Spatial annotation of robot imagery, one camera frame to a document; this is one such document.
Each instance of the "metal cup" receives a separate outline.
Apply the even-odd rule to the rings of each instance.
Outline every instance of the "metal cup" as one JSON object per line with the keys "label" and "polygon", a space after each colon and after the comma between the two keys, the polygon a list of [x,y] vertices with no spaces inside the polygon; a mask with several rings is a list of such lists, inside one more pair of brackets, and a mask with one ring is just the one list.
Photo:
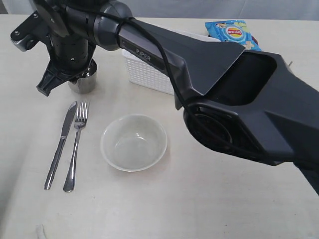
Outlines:
{"label": "metal cup", "polygon": [[82,76],[78,77],[75,81],[69,81],[69,87],[71,90],[78,94],[87,94],[95,89],[96,86],[96,75],[98,66],[92,59],[88,69],[83,72]]}

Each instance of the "white wall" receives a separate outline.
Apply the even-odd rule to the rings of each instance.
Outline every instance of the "white wall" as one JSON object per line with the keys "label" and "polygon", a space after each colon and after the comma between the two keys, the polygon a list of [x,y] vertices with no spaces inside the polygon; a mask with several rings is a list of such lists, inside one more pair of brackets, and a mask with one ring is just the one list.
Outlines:
{"label": "white wall", "polygon": [[[3,0],[9,13],[30,14],[31,0]],[[319,0],[122,0],[135,16],[319,20]]]}

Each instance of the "white bowl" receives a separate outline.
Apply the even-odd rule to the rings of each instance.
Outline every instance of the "white bowl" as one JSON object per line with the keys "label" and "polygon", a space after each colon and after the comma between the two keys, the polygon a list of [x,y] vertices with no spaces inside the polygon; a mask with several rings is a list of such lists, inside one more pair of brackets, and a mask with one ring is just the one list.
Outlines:
{"label": "white bowl", "polygon": [[114,168],[137,172],[164,155],[167,135],[160,123],[144,115],[128,115],[112,122],[101,138],[101,152]]}

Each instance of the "lay's logo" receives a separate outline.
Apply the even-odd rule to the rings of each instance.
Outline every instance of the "lay's logo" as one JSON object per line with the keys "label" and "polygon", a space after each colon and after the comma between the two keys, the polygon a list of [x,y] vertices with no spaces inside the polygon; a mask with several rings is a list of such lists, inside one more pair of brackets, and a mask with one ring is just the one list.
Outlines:
{"label": "lay's logo", "polygon": [[241,37],[243,35],[242,31],[239,28],[236,27],[230,27],[227,29],[227,33],[231,35],[232,37]]}

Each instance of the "fork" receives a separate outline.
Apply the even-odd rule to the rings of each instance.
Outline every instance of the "fork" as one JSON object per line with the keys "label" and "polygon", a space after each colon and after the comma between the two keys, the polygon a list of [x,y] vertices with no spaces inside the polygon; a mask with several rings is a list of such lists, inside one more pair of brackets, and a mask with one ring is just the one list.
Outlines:
{"label": "fork", "polygon": [[79,140],[81,130],[86,126],[86,122],[88,120],[88,105],[86,102],[79,102],[77,105],[76,118],[74,127],[76,129],[74,148],[72,153],[72,159],[68,171],[68,175],[66,176],[63,191],[64,192],[72,192],[75,186],[75,165],[76,165],[76,157],[79,147]]}

